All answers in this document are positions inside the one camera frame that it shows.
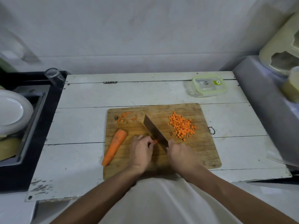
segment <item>cutting board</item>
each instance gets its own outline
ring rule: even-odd
[[[129,111],[132,113],[128,114],[127,117],[124,118],[124,122],[120,122],[119,126],[117,126],[117,121],[114,119],[115,115],[120,116],[123,112]],[[172,115],[173,111],[186,119],[192,119],[191,123],[197,127],[195,130],[196,133],[191,137],[186,138],[185,142],[183,142],[182,139],[175,138],[175,135],[171,134],[171,132],[174,131],[173,127],[171,125],[167,125],[169,122],[168,117]],[[135,115],[137,115],[138,118],[133,121],[132,119]],[[177,143],[185,143],[190,146],[195,153],[199,155],[206,168],[213,169],[221,167],[222,164],[218,152],[199,104],[189,103],[178,105],[114,108],[109,109],[107,113],[105,154],[115,132],[118,129],[128,132],[128,136],[119,147],[111,163],[104,167],[104,180],[112,177],[128,165],[130,144],[134,136],[141,134],[151,136],[149,131],[143,125],[145,115],[148,115],[151,121],[163,133],[167,140],[174,139]],[[152,160],[143,174],[143,177],[170,174],[173,172],[174,171],[168,162],[166,152],[159,144],[155,145]]]

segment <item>wall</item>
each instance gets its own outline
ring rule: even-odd
[[[258,53],[297,6],[298,0],[0,0],[0,25],[35,58],[13,62],[19,71],[214,71]]]

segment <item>knife blade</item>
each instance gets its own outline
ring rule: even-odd
[[[153,135],[154,139],[161,145],[162,149],[167,153],[168,140],[163,136],[159,129],[153,124],[150,118],[145,115],[143,124],[148,131]]]

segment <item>white wooden table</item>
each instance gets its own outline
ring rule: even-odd
[[[195,97],[192,77],[214,74],[225,79],[227,93]],[[216,131],[222,167],[211,170],[215,175],[229,182],[291,177],[284,164],[266,158],[266,150],[276,148],[232,72],[69,75],[27,201],[78,198],[103,181],[108,109],[193,102]]]

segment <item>person's left arm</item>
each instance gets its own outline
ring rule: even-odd
[[[144,173],[152,158],[153,147],[154,143],[149,136],[135,137],[130,148],[128,166],[87,192],[50,224],[98,224]]]

